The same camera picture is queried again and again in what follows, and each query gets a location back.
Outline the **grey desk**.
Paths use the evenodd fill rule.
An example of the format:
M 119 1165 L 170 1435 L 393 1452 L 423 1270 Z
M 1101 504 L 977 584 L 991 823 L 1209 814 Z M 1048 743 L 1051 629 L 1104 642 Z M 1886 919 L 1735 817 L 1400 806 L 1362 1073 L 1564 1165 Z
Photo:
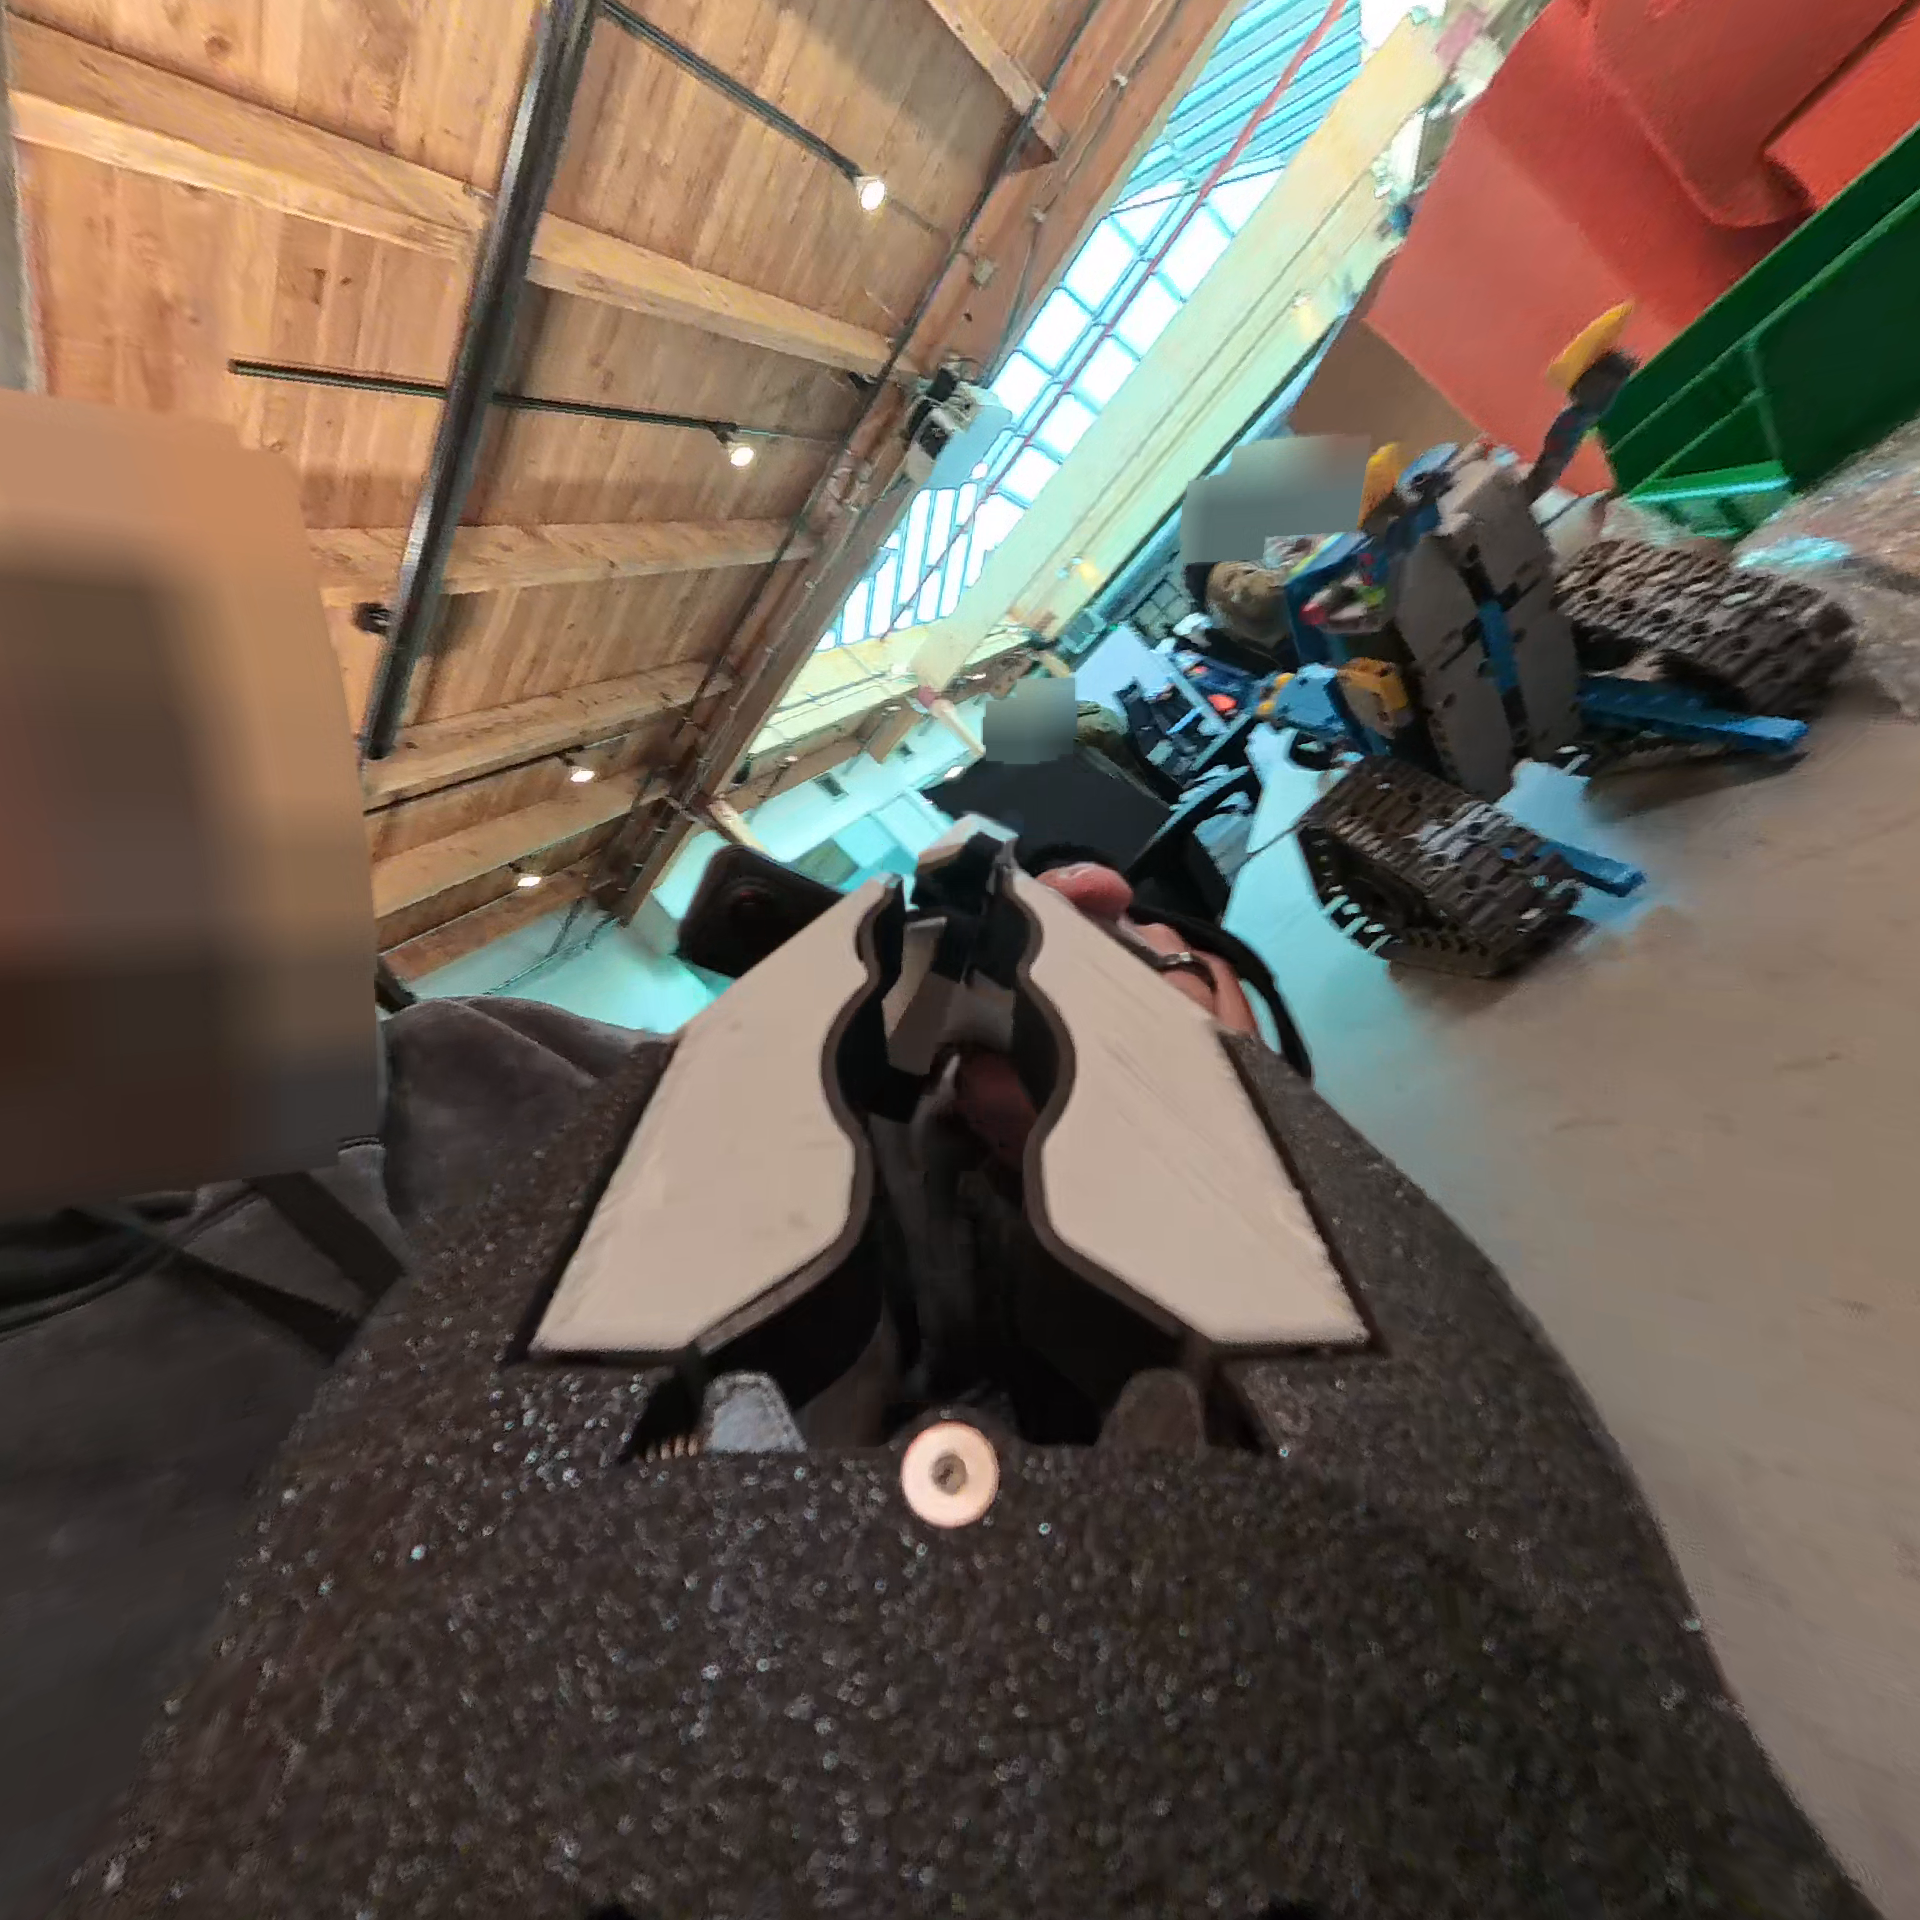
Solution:
M 1647 876 L 1567 949 L 1487 982 L 1353 946 L 1272 748 L 1228 926 L 1573 1364 L 1748 1723 L 1917 1917 L 1917 461 L 1861 486 L 1864 663 L 1805 756 L 1518 780 L 1522 825 Z

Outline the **clear plastic bag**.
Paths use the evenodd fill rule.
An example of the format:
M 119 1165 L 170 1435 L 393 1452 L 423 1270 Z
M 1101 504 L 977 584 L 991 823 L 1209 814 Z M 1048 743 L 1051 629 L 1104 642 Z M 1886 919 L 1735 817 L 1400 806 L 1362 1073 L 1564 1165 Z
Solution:
M 1740 565 L 1919 598 L 1919 442 L 1890 437 L 1740 544 Z

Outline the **blue tracked toy robot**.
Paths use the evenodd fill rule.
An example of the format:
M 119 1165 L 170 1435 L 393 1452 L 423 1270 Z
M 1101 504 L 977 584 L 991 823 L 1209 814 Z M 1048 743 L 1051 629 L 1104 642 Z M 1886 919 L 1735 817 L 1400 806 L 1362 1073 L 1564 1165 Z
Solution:
M 1284 578 L 1298 664 L 1260 717 L 1328 780 L 1292 837 L 1330 925 L 1388 964 L 1500 981 L 1569 938 L 1589 895 L 1645 887 L 1504 809 L 1527 763 L 1793 760 L 1854 663 L 1852 613 L 1782 574 L 1625 539 L 1557 556 L 1537 507 L 1639 373 L 1632 314 L 1554 358 L 1564 405 L 1533 463 L 1383 447 L 1357 533 Z

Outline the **person's dark hoodie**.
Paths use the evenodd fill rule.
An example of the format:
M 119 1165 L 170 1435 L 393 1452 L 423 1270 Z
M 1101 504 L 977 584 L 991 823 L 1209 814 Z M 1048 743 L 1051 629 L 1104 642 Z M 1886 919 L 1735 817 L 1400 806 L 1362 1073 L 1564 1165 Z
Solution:
M 380 1125 L 315 1178 L 402 1278 L 643 1036 L 475 997 L 380 1040 Z M 204 1665 L 262 1483 L 382 1294 L 244 1182 L 5 1226 L 5 1917 L 59 1898 Z

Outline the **person's left hand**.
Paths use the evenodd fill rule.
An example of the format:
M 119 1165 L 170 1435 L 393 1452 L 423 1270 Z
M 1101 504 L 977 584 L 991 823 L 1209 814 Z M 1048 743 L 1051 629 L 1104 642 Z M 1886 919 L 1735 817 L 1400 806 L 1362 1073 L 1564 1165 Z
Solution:
M 1178 925 L 1142 919 L 1135 889 L 1120 873 L 1081 860 L 1039 879 L 1219 1028 L 1244 1039 L 1266 1036 L 1234 962 Z

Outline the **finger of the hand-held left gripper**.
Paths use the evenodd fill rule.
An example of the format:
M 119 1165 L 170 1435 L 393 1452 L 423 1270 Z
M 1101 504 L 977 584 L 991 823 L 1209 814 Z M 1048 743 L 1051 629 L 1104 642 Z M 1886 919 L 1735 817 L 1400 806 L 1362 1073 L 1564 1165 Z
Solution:
M 1016 837 L 969 814 L 919 855 L 917 891 L 997 891 L 1018 873 Z
M 925 1081 L 954 1044 L 964 1014 L 964 960 L 950 917 L 919 917 L 903 931 L 897 979 L 880 1001 L 884 1061 Z

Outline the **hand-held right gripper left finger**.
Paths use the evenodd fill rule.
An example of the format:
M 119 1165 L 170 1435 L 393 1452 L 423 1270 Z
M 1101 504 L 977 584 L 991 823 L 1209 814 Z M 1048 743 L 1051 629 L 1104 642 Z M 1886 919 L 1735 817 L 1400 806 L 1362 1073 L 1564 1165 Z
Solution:
M 877 876 L 730 984 L 680 1033 L 531 1332 L 546 1362 L 759 1372 L 797 1405 L 884 1337 L 867 1237 L 877 1167 L 843 1048 L 884 979 Z

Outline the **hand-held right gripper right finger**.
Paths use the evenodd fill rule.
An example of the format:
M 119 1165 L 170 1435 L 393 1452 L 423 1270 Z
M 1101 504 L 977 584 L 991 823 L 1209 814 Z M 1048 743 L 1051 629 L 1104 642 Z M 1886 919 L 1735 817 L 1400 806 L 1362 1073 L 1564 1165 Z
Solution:
M 1374 1332 L 1228 1048 L 1164 955 L 1007 869 L 1025 942 L 1020 1068 L 1043 1081 L 1023 1145 L 1023 1211 L 1043 1268 L 1018 1289 L 1020 1340 L 1076 1394 L 1112 1407 L 1172 1372 L 1362 1353 Z

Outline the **green storage bin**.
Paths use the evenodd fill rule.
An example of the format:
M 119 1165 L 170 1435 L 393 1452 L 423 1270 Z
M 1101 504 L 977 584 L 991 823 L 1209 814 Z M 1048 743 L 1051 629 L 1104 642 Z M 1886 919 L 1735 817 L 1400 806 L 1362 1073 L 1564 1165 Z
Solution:
M 1919 134 L 1693 327 L 1596 426 L 1614 490 L 1740 541 L 1919 410 Z

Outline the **black ceiling beam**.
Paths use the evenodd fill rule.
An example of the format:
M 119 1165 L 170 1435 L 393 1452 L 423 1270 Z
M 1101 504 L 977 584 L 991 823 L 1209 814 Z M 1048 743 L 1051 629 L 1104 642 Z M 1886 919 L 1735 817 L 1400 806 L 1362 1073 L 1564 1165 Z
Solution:
M 390 756 L 405 724 L 494 396 L 515 347 L 535 241 L 565 156 L 598 14 L 597 2 L 552 2 L 539 23 L 471 278 L 435 447 L 407 531 L 388 632 L 358 732 L 361 763 Z

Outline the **skylight window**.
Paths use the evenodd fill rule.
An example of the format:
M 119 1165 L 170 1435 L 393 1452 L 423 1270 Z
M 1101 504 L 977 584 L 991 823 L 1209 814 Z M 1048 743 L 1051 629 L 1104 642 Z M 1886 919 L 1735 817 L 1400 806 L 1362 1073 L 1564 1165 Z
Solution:
M 1371 52 L 1359 2 L 1246 4 L 1117 203 L 995 362 L 1007 418 L 959 483 L 927 483 L 817 642 L 837 653 L 957 611 L 993 553 L 1144 365 Z

